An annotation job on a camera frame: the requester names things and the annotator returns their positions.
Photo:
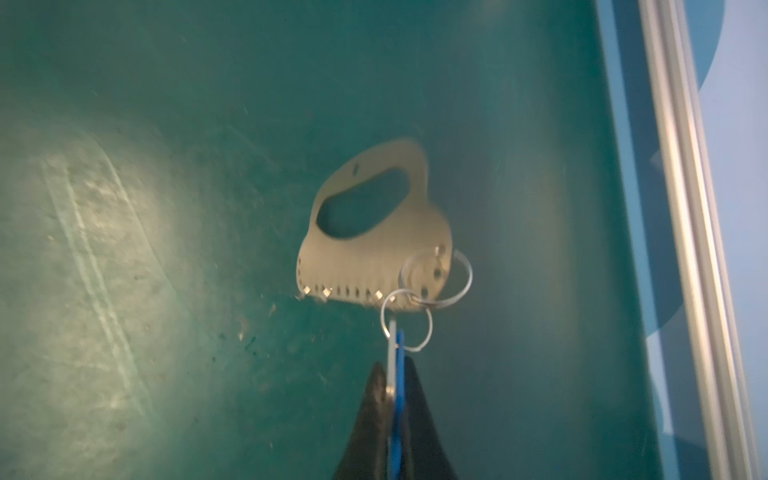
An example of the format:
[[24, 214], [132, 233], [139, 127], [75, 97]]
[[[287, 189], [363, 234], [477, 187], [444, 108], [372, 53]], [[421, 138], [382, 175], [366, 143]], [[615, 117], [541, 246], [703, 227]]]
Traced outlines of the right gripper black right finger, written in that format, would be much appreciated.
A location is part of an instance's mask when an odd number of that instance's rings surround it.
[[405, 357], [405, 410], [401, 479], [456, 480], [439, 439], [414, 360]]

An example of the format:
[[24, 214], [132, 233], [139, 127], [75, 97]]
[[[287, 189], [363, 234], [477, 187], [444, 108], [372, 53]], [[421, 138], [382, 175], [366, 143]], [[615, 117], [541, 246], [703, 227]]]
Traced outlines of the blue tag key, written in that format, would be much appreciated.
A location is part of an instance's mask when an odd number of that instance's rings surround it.
[[[425, 339], [416, 347], [405, 344], [405, 335], [399, 330], [395, 320], [385, 324], [386, 309], [400, 295], [412, 300], [418, 308], [424, 308], [428, 320], [428, 331]], [[388, 439], [387, 478], [399, 479], [403, 457], [403, 419], [406, 406], [405, 394], [405, 353], [418, 353], [426, 347], [432, 337], [434, 320], [432, 312], [423, 305], [423, 299], [413, 290], [399, 288], [390, 292], [383, 300], [380, 308], [380, 324], [387, 340], [386, 363], [386, 397], [392, 406], [391, 431]]]

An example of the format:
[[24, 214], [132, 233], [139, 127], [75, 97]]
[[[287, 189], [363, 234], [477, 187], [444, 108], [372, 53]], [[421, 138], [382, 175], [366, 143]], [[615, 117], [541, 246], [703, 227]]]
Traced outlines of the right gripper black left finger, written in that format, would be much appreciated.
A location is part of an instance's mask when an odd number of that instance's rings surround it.
[[334, 480], [385, 479], [389, 437], [389, 400], [383, 365], [373, 365], [355, 422], [333, 474]]

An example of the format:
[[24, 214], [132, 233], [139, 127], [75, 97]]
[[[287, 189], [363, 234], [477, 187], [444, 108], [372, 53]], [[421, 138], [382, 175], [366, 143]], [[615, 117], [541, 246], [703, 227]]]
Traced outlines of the silver perforated metal key plate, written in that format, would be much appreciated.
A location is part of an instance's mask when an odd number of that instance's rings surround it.
[[[337, 239], [317, 224], [323, 203], [392, 171], [402, 172], [409, 191], [372, 229]], [[303, 296], [393, 311], [441, 309], [469, 291], [443, 298], [453, 261], [466, 256], [454, 248], [444, 214], [428, 198], [428, 160], [411, 138], [371, 147], [336, 170], [320, 187], [299, 249], [296, 284]]]

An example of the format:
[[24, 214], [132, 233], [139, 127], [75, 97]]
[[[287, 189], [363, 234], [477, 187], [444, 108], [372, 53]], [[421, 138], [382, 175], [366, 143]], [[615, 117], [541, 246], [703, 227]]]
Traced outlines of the back horizontal aluminium frame bar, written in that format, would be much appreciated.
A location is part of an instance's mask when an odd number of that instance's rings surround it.
[[684, 4], [639, 4], [711, 476], [758, 479], [728, 279]]

